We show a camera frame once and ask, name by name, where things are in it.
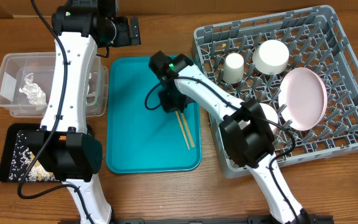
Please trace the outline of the wooden chopstick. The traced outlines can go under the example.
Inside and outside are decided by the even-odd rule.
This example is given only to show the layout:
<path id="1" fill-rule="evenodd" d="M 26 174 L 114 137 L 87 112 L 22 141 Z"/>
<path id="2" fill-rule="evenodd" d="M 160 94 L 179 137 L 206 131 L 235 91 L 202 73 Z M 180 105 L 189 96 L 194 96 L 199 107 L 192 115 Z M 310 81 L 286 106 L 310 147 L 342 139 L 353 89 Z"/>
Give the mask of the wooden chopstick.
<path id="1" fill-rule="evenodd" d="M 180 126 L 180 129 L 181 129 L 181 132 L 182 132 L 182 135 L 183 135 L 183 138 L 185 140 L 185 143 L 186 143 L 186 146 L 187 148 L 190 150 L 190 145 L 189 145 L 189 142 L 187 140 L 187 136 L 186 136 L 186 133 L 185 133 L 185 130 L 184 130 L 184 127 L 183 127 L 183 123 L 181 121 L 181 118 L 180 118 L 180 115 L 179 115 L 179 112 L 176 111 L 175 112 L 176 116 L 177 116 L 177 120 L 178 120 L 178 123 L 179 123 L 179 126 Z"/>
<path id="2" fill-rule="evenodd" d="M 185 114 L 184 114 L 184 113 L 181 113 L 181 118 L 182 118 L 183 124 L 184 124 L 184 126 L 185 126 L 185 130 L 186 130 L 186 133 L 187 133 L 187 136 L 188 136 L 188 140 L 189 140 L 190 146 L 191 146 L 191 148 L 194 148 L 194 147 L 195 147 L 195 143 L 194 143 L 193 137 L 192 137 L 192 135 L 191 135 L 191 132 L 190 132 L 190 129 L 189 129 L 189 126 L 188 126 L 188 123 L 187 123 L 187 120 L 186 120 L 186 117 L 185 117 Z"/>

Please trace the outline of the cream plastic cup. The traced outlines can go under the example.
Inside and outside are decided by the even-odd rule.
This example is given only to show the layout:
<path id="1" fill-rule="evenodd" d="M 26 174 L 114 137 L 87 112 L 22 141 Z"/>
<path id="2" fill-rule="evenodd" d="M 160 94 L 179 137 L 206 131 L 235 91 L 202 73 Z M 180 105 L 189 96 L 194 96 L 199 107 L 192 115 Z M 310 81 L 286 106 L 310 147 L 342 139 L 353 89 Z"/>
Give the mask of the cream plastic cup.
<path id="1" fill-rule="evenodd" d="M 239 53 L 228 54 L 223 65 L 223 80 L 226 83 L 239 83 L 244 73 L 244 58 Z"/>

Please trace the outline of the small pink bowl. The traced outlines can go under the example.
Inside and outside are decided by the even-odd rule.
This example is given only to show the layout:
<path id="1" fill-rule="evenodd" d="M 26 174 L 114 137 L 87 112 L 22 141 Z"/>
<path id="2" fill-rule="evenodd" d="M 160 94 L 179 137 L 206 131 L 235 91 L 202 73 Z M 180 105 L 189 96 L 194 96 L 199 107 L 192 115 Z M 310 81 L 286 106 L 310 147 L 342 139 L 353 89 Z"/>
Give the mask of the small pink bowl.
<path id="1" fill-rule="evenodd" d="M 268 104 L 261 103 L 260 104 L 262 111 L 264 113 L 264 118 L 266 120 L 272 121 L 275 124 L 278 124 L 278 114 L 277 112 Z"/>

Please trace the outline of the foil wrapper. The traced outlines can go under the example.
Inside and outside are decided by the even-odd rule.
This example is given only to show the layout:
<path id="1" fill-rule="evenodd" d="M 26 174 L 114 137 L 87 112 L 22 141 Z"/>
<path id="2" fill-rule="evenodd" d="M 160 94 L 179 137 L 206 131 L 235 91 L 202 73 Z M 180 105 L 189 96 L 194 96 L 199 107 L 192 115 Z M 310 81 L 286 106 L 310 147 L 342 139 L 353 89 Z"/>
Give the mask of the foil wrapper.
<path id="1" fill-rule="evenodd" d="M 34 83 L 34 74 L 29 73 L 24 78 L 25 85 L 19 88 L 20 93 L 24 93 L 31 105 L 46 105 L 46 94 Z"/>

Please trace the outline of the cream bowl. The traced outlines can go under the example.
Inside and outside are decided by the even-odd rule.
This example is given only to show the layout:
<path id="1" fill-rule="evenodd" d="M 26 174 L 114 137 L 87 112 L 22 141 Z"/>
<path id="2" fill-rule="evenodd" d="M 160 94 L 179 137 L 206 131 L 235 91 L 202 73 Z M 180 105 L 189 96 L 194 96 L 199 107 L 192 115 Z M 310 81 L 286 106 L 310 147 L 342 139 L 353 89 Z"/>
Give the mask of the cream bowl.
<path id="1" fill-rule="evenodd" d="M 289 49 L 283 42 L 266 40 L 256 48 L 252 62 L 260 73 L 277 75 L 286 69 L 289 56 Z"/>

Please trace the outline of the clear plastic waste bin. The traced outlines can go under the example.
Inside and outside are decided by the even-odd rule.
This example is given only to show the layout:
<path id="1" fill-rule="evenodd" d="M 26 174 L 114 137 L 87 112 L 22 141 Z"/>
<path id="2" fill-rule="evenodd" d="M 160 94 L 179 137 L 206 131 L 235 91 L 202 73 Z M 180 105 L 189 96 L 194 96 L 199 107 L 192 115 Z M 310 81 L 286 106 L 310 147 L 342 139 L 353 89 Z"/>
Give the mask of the clear plastic waste bin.
<path id="1" fill-rule="evenodd" d="M 0 107 L 10 111 L 16 118 L 41 118 L 46 106 L 29 103 L 27 95 L 19 91 L 26 81 L 37 84 L 49 100 L 55 68 L 55 52 L 32 52 L 7 54 L 0 68 Z M 94 59 L 89 75 L 86 97 L 86 116 L 102 116 L 108 99 L 108 69 L 101 59 Z"/>

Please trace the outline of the grey dishwasher rack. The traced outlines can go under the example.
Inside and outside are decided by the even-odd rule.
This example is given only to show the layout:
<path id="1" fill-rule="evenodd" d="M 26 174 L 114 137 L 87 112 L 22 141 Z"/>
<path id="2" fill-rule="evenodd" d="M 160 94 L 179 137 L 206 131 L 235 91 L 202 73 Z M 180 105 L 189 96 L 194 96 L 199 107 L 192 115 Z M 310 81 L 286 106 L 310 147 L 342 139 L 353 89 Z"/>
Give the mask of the grey dishwasher rack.
<path id="1" fill-rule="evenodd" d="M 269 104 L 279 115 L 285 108 L 278 104 L 283 74 L 262 74 L 252 62 L 262 42 L 282 41 L 290 52 L 287 71 L 305 67 L 323 80 L 328 105 L 322 120 L 313 129 L 291 132 L 296 139 L 293 151 L 290 138 L 276 133 L 276 152 L 284 155 L 280 166 L 358 152 L 358 60 L 331 6 L 203 26 L 195 29 L 193 38 L 192 57 L 212 82 L 242 100 Z M 231 53 L 244 58 L 243 78 L 235 84 L 223 80 L 224 61 Z"/>

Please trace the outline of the pink plate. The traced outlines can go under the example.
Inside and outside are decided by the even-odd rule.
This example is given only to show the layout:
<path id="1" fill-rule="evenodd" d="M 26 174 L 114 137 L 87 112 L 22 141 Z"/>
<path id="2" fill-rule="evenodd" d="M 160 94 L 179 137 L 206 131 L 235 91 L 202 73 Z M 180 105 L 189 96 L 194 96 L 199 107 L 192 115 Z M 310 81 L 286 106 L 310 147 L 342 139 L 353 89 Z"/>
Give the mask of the pink plate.
<path id="1" fill-rule="evenodd" d="M 281 116 L 290 127 L 306 131 L 323 118 L 328 95 L 322 79 L 313 71 L 299 67 L 288 72 L 280 85 L 278 104 L 285 106 Z"/>

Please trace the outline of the rice and peanut scraps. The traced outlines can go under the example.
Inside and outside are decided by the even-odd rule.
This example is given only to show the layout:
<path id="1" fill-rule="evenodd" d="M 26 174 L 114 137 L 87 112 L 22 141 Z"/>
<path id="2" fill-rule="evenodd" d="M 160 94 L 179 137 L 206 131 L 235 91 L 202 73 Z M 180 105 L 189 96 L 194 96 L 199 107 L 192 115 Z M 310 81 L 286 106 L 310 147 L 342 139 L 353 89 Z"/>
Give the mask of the rice and peanut scraps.
<path id="1" fill-rule="evenodd" d="M 27 130 L 16 134 L 14 150 L 9 163 L 8 182 L 19 182 L 23 178 L 35 155 L 27 146 Z M 46 171 L 39 161 L 31 168 L 25 178 L 26 182 L 58 182 L 52 172 Z"/>

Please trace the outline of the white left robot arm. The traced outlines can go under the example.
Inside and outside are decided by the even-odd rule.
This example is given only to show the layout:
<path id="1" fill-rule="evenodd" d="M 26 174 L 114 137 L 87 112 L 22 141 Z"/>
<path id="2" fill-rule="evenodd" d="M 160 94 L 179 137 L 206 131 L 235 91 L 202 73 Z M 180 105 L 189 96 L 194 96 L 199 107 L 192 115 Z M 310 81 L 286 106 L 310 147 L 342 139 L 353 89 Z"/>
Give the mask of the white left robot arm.
<path id="1" fill-rule="evenodd" d="M 27 133 L 34 161 L 60 181 L 81 223 L 114 223 L 99 179 L 102 144 L 86 124 L 90 71 L 98 49 L 140 44 L 138 20 L 116 15 L 115 1 L 67 1 L 45 23 L 55 39 L 55 68 L 47 110 Z"/>

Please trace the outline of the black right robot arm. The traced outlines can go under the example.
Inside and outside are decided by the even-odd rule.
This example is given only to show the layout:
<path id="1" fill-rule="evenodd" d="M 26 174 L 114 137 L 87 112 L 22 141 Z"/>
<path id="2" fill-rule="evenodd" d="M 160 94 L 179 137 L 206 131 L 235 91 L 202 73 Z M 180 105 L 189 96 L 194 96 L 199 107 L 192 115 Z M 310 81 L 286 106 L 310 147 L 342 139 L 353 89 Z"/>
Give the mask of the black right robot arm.
<path id="1" fill-rule="evenodd" d="M 158 97 L 164 112 L 182 112 L 190 101 L 195 101 L 219 123 L 226 154 L 254 177 L 276 223 L 310 222 L 309 214 L 293 196 L 277 164 L 275 130 L 292 135 L 278 123 L 271 106 L 229 94 L 183 54 L 171 58 L 158 51 L 151 56 L 149 68 L 162 87 Z"/>

